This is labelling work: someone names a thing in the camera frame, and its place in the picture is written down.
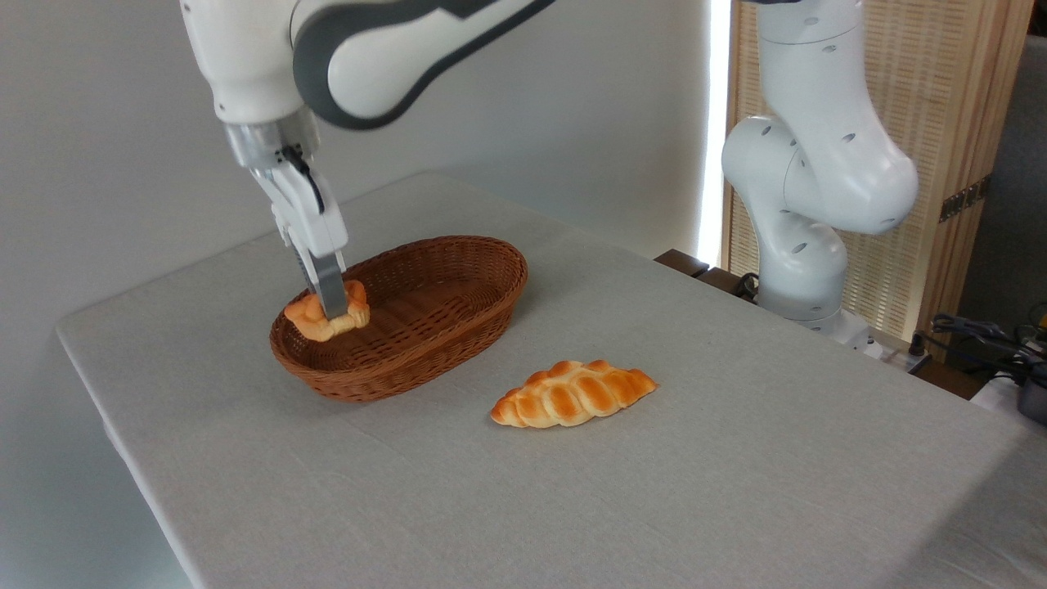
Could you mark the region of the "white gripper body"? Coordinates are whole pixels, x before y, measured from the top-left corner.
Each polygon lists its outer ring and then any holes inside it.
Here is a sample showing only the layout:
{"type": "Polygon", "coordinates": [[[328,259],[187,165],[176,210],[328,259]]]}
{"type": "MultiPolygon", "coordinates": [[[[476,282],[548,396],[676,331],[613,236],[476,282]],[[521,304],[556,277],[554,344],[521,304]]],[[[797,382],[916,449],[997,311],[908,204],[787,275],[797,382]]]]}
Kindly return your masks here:
{"type": "Polygon", "coordinates": [[[288,245],[307,246],[324,256],[348,241],[343,216],[321,173],[288,161],[250,172],[269,196],[279,232],[288,245]]]}

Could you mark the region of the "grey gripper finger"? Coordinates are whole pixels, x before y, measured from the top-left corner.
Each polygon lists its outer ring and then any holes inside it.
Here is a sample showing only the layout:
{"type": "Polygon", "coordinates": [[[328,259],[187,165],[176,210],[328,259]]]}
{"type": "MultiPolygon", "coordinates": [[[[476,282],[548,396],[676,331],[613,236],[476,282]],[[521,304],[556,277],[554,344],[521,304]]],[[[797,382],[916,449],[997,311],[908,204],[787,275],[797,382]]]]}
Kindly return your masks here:
{"type": "Polygon", "coordinates": [[[319,295],[319,285],[321,284],[322,260],[313,256],[306,246],[291,245],[296,260],[298,260],[304,279],[309,285],[309,290],[319,295]]]}
{"type": "Polygon", "coordinates": [[[344,290],[344,279],[343,272],[346,271],[346,263],[343,258],[343,249],[348,245],[347,240],[340,243],[340,245],[334,247],[333,250],[329,251],[328,254],[315,254],[313,250],[311,251],[313,256],[322,260],[322,271],[321,271],[321,284],[319,285],[319,302],[321,302],[321,308],[325,313],[325,317],[328,320],[335,320],[337,317],[342,317],[348,312],[348,296],[344,290]]]}

